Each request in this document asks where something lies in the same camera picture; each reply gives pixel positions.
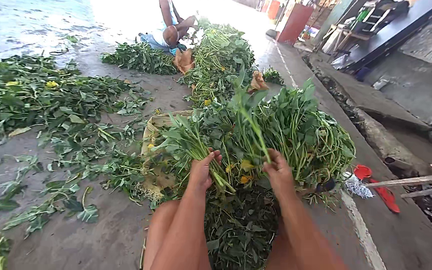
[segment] yellow flower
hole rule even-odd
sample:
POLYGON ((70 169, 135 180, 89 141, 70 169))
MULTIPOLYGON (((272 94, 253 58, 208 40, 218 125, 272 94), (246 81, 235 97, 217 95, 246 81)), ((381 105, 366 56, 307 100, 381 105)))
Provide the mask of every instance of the yellow flower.
POLYGON ((6 86, 7 87, 10 87, 10 86, 16 86, 16 85, 18 85, 19 84, 19 82, 7 82, 6 83, 6 86))
POLYGON ((46 83, 46 87, 49 87, 49 88, 54 88, 54 87, 58 87, 58 86, 60 86, 60 85, 55 81, 49 81, 46 83))
POLYGON ((245 184, 245 183, 249 182, 252 179, 253 179, 253 177, 251 175, 248 175, 248 176, 243 175, 243 176, 241 176, 241 181, 240 182, 241 182, 241 184, 245 184))
POLYGON ((226 166, 226 173, 229 174, 233 168, 234 168, 234 164, 227 165, 226 166))
POLYGON ((241 169, 243 169, 245 172, 249 172, 251 169, 253 169, 255 166, 251 164, 251 161, 243 159, 241 161, 241 169))

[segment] wooden table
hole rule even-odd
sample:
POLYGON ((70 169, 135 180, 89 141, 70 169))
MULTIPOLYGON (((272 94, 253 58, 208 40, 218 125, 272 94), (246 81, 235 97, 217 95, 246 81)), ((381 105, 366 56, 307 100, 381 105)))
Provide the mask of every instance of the wooden table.
POLYGON ((345 46, 348 44, 348 42, 350 41, 351 38, 353 41, 355 41, 355 40, 369 40, 370 39, 369 35, 357 34, 350 29, 346 29, 346 28, 341 27, 341 24, 340 25, 332 24, 330 31, 334 32, 336 29, 340 29, 341 32, 339 33, 339 35, 336 39, 336 42, 334 44, 333 53, 331 54, 331 57, 328 60, 329 63, 333 62, 333 60, 337 58, 338 50, 345 48, 345 46))

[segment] white painted line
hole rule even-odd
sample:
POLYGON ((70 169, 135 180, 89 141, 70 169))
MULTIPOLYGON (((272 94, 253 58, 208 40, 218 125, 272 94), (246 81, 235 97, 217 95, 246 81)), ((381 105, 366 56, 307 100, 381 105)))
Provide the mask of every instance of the white painted line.
POLYGON ((351 196, 343 189, 340 189, 340 193, 341 200, 347 209, 349 218, 353 222, 354 231, 356 232, 359 242, 364 249, 364 255, 366 255, 369 266, 374 270, 386 270, 385 263, 379 255, 378 249, 373 242, 373 238, 369 233, 368 227, 366 227, 366 223, 364 223, 363 217, 356 207, 356 203, 354 202, 353 198, 351 198, 351 196))
POLYGON ((284 67, 286 68, 287 73, 289 74, 289 77, 291 78, 291 84, 294 88, 298 87, 298 85, 294 82, 293 76, 291 75, 290 69, 286 65, 286 61, 284 60, 283 54, 279 50, 278 44, 276 43, 276 40, 273 39, 273 43, 276 46, 277 52, 279 53, 279 57, 281 57, 281 61, 283 61, 284 67))

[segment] wooden stick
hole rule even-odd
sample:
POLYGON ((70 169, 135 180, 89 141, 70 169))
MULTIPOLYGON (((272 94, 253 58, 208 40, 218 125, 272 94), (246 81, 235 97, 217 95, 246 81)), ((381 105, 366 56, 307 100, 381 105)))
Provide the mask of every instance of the wooden stick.
POLYGON ((423 191, 401 194, 401 198, 413 198, 413 197, 426 196, 426 195, 432 195, 432 189, 426 189, 423 191))
POLYGON ((364 186, 366 187, 417 186, 417 185, 431 184, 431 183, 432 183, 432 175, 429 175, 429 176, 422 176, 422 177, 398 179, 392 181, 382 181, 377 183, 365 183, 364 186))

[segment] concrete floor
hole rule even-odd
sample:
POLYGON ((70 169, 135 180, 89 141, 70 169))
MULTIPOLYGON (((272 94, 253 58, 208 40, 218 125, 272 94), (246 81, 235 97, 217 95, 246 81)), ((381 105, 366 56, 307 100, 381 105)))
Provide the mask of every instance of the concrete floor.
MULTIPOLYGON (((256 64, 273 66, 285 78, 286 84, 301 85, 312 76, 296 49, 277 46, 265 36, 271 25, 264 14, 231 0, 212 4, 205 0, 173 2, 183 17, 198 11, 212 22, 229 23, 246 32, 244 37, 254 50, 256 64)), ((179 75, 159 76, 121 70, 102 64, 99 59, 101 52, 114 50, 115 41, 132 41, 137 33, 150 30, 147 26, 155 23, 150 12, 154 10, 152 4, 123 0, 0 0, 0 58, 21 53, 44 52, 47 55, 68 46, 69 51, 57 57, 59 64, 75 59, 84 75, 128 78, 151 91, 155 100, 148 104, 145 114, 150 114, 155 108, 161 108, 163 112, 184 110, 189 104, 182 97, 190 91, 175 82, 179 75), (79 42, 72 45, 64 41, 66 35, 76 36, 79 42)), ((387 168, 321 83, 316 83, 316 96, 321 109, 332 114, 350 132, 357 145, 358 162, 369 165, 380 180, 391 178, 387 168)), ((0 146, 0 158, 5 154, 38 155, 39 160, 46 164, 48 161, 44 157, 50 155, 46 153, 50 148, 38 148, 35 136, 35 133, 27 132, 10 139, 0 146)), ((12 160, 0 165, 0 183, 11 180, 19 166, 12 160)), ((52 176, 61 179, 63 174, 54 172, 52 176)), ((22 212, 41 200, 38 189, 45 176, 45 173, 40 173, 27 177, 25 181, 29 187, 24 197, 19 195, 16 198, 21 207, 9 213, 0 212, 0 227, 12 214, 22 212)), ((138 268, 144 227, 150 219, 147 204, 137 206, 123 193, 108 194, 108 191, 101 190, 97 181, 81 185, 94 187, 87 201, 98 206, 98 223, 81 223, 74 218, 64 218, 64 215, 54 215, 42 231, 25 240, 24 225, 7 231, 7 236, 15 242, 9 255, 9 269, 138 268)), ((355 200, 387 269, 432 269, 432 225, 416 205, 399 202, 403 213, 395 216, 377 198, 355 200)), ((308 206, 308 209, 349 269, 383 269, 375 266, 374 256, 368 255, 364 247, 367 235, 355 233, 354 219, 345 205, 339 203, 335 213, 323 205, 308 206)))

